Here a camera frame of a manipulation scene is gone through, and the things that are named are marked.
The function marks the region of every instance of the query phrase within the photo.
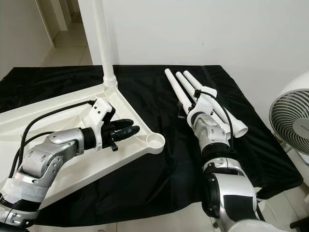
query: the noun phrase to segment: robotic hand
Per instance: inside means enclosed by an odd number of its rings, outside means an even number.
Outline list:
[[[216,100],[217,91],[209,87],[201,87],[194,91],[190,83],[193,86],[201,84],[193,76],[189,83],[177,72],[176,76],[195,102],[191,104],[171,71],[166,69],[165,74],[180,101],[180,106],[187,114],[187,123],[200,145],[205,180],[205,196],[202,201],[204,212],[216,219],[222,232],[281,232],[272,225],[259,221],[255,215],[255,191],[240,163],[234,159],[236,153],[233,149],[232,123],[227,110],[219,102],[217,104],[224,111],[230,130],[213,117],[212,102]]]
[[[39,207],[63,164],[85,150],[111,147],[115,142],[129,138],[140,128],[130,119],[111,121],[115,109],[102,99],[97,99],[84,123],[90,127],[57,131],[24,157],[12,178],[1,190],[0,230],[27,231],[38,216]]]

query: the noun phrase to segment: black fabric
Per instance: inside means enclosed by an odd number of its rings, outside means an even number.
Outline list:
[[[177,97],[164,69],[188,70],[203,85],[215,87],[226,108],[248,127],[234,140],[237,159],[258,197],[270,198],[302,183],[302,177],[264,125],[235,81],[221,66],[115,65],[121,93],[143,121],[161,133],[161,154],[146,154],[44,208],[36,223],[85,226],[147,218],[201,200],[201,154],[185,120],[177,118]],[[0,82],[0,111],[14,109],[102,83],[101,66],[13,68]]]
[[[223,196],[224,209],[233,221],[257,219],[253,211],[253,198],[238,195]]]

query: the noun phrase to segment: white cylindrical rod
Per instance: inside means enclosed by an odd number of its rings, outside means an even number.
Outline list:
[[[188,80],[182,75],[181,72],[176,72],[176,77],[180,81],[180,83],[183,85],[184,89],[187,90],[190,97],[193,99],[193,101],[196,103],[197,98],[194,97],[195,89],[193,86],[188,82]]]
[[[191,75],[191,73],[189,71],[184,71],[183,74],[196,89],[199,89],[199,90],[202,89],[203,86],[201,85],[201,83],[199,81],[197,81],[195,79],[195,77],[193,77]],[[211,99],[211,101],[212,101],[212,104],[213,104],[214,111],[222,119],[223,122],[225,122],[227,125],[229,125],[227,117],[226,117],[223,109],[219,105],[219,103],[213,98]],[[239,137],[243,136],[245,133],[247,133],[248,127],[242,121],[236,119],[228,110],[226,110],[226,112],[227,112],[229,118],[231,119],[234,136],[236,138],[239,138]]]
[[[181,72],[176,72],[176,77],[178,78],[180,83],[183,85],[185,90],[187,90],[188,94],[193,99],[193,101],[196,103],[197,102],[197,98],[194,97],[195,89],[193,88],[193,86],[188,82],[188,80],[182,75]],[[213,112],[212,118],[225,131],[225,133],[227,134],[228,138],[230,138],[230,135],[231,135],[230,126],[227,125],[226,123],[224,123],[215,112]]]
[[[183,72],[183,74],[188,79],[188,81],[193,85],[195,89],[201,90],[203,86],[201,85],[200,82],[198,82],[198,80],[195,79],[195,77],[191,75],[191,73],[189,73],[189,71],[186,70]]]
[[[183,109],[184,109],[185,113],[188,114],[189,113],[189,107],[191,107],[191,105],[192,105],[190,100],[188,99],[187,95],[185,94],[185,92],[183,91],[181,86],[176,81],[172,72],[169,69],[165,69],[164,72],[165,72],[166,77],[168,78],[170,84],[172,85],[173,90],[175,91],[178,100],[183,104]]]
[[[94,19],[98,45],[104,71],[103,84],[106,87],[117,86],[117,79],[112,68],[112,54],[104,15],[103,0],[93,0]]]

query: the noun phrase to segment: white tray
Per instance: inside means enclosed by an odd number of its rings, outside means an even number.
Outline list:
[[[115,87],[105,88],[104,85],[98,85],[0,114],[1,182],[9,174],[14,155],[20,146],[21,136],[30,121],[52,110],[86,100],[95,100],[97,97],[107,100],[116,109],[112,120],[132,119],[134,125],[140,126],[140,131],[126,140],[116,142],[118,151],[113,152],[111,148],[106,148],[96,152],[90,149],[65,163],[40,208],[52,204],[144,154],[158,154],[163,150],[164,137],[153,133],[147,127],[119,90]],[[87,115],[90,108],[90,105],[84,105],[45,118],[32,126],[27,139],[44,131],[84,128],[82,118]],[[44,139],[45,136],[42,136],[29,143],[25,147],[25,153]]]

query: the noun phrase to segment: electric fan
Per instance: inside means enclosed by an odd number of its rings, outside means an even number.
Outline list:
[[[276,135],[309,162],[309,72],[289,83],[273,102],[269,119]]]

